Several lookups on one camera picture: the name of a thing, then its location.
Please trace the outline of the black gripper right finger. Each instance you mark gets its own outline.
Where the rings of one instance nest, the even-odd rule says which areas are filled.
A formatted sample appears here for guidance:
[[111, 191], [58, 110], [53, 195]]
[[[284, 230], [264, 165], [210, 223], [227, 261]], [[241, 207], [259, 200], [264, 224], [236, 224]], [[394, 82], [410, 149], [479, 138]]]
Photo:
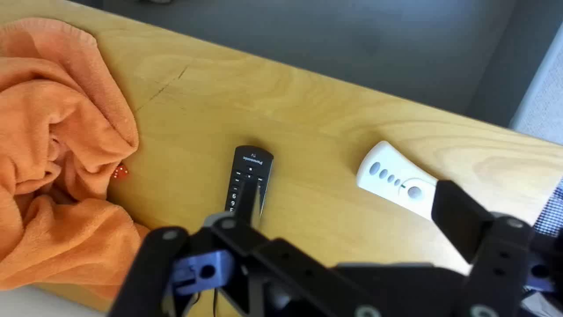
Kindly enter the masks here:
[[488, 212], [449, 180], [437, 184], [431, 221], [472, 267], [456, 317], [532, 317], [523, 309], [528, 291], [562, 309], [562, 235], [548, 237], [521, 219]]

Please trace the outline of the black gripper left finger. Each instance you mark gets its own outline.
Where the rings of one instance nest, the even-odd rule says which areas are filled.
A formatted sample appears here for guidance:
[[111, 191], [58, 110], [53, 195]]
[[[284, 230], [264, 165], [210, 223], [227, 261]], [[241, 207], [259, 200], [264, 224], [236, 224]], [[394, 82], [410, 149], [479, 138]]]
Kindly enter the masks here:
[[236, 198], [196, 235], [152, 231], [108, 317], [187, 317], [206, 291], [222, 293], [241, 317], [347, 316], [347, 283], [336, 272], [252, 228], [261, 186], [247, 180]]

